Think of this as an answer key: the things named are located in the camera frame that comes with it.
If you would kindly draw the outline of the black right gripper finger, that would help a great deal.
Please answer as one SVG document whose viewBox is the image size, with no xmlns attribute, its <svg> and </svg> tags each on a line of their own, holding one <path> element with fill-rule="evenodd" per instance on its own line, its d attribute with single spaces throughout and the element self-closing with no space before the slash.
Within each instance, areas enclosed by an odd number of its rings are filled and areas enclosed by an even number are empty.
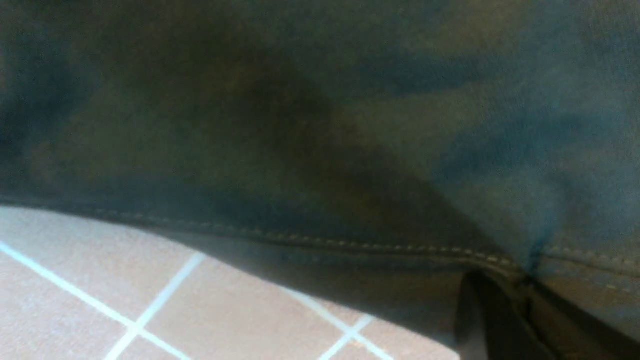
<svg viewBox="0 0 640 360">
<path fill-rule="evenodd" d="M 455 344 L 462 360 L 637 360 L 639 342 L 527 277 L 461 281 Z"/>
</svg>

